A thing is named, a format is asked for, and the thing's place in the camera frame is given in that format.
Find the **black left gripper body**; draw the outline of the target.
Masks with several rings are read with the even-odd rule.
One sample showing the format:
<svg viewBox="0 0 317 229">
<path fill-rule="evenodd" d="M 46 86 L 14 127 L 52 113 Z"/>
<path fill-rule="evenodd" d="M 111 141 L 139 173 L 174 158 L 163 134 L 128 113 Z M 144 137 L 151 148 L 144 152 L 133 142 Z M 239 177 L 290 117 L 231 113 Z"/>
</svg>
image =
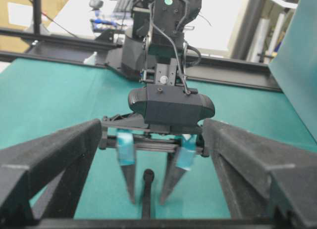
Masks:
<svg viewBox="0 0 317 229">
<path fill-rule="evenodd" d="M 185 137 L 193 136 L 196 153 L 208 157 L 202 127 L 146 124 L 141 115 L 104 116 L 99 148 L 114 148 L 120 157 L 133 157 L 135 150 L 175 153 L 185 146 Z"/>
</svg>

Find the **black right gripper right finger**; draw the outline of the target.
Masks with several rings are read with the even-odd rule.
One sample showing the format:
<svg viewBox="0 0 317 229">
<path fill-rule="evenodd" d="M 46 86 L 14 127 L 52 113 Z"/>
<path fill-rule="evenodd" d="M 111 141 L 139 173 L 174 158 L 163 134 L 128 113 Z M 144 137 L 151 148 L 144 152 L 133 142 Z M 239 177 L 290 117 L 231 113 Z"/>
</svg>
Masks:
<svg viewBox="0 0 317 229">
<path fill-rule="evenodd" d="M 232 218 L 316 228 L 316 153 L 211 119 L 203 123 L 203 139 Z"/>
</svg>

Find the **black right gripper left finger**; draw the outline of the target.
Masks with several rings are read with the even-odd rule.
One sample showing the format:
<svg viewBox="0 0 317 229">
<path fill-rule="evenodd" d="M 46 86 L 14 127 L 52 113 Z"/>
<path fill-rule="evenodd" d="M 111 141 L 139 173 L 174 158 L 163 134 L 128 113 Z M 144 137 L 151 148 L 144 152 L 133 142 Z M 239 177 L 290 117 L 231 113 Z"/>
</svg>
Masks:
<svg viewBox="0 0 317 229">
<path fill-rule="evenodd" d="M 88 229 L 74 219 L 102 136 L 93 119 L 0 152 L 3 229 Z"/>
</svg>

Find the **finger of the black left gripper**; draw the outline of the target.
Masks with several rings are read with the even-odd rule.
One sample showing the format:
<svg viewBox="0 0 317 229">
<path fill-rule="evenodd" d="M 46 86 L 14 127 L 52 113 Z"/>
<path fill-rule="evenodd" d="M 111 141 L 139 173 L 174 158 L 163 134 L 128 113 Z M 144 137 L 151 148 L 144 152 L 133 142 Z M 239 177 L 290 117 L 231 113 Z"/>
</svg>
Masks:
<svg viewBox="0 0 317 229">
<path fill-rule="evenodd" d="M 191 170 L 196 156 L 196 136 L 182 135 L 177 138 L 181 145 L 174 153 L 167 154 L 165 175 L 159 202 L 163 205 L 186 172 Z"/>
<path fill-rule="evenodd" d="M 118 162 L 126 183 L 129 199 L 132 204 L 135 204 L 136 150 L 133 134 L 130 131 L 117 131 L 116 137 Z"/>
</svg>

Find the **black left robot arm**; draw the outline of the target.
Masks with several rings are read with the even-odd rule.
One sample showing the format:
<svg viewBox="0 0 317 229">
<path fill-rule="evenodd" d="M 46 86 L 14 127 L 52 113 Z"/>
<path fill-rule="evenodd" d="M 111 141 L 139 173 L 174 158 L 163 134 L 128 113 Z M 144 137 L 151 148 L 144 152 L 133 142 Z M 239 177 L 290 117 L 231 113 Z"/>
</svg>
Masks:
<svg viewBox="0 0 317 229">
<path fill-rule="evenodd" d="M 108 147 L 109 129 L 116 130 L 115 148 L 131 201 L 135 200 L 136 151 L 166 151 L 160 201 L 164 203 L 191 167 L 199 122 L 215 115 L 211 99 L 187 86 L 186 69 L 200 60 L 187 61 L 191 46 L 185 26 L 199 14 L 202 0 L 132 0 L 133 25 L 124 42 L 110 50 L 105 66 L 121 76 L 143 83 L 130 91 L 130 112 L 104 116 L 99 147 Z"/>
</svg>

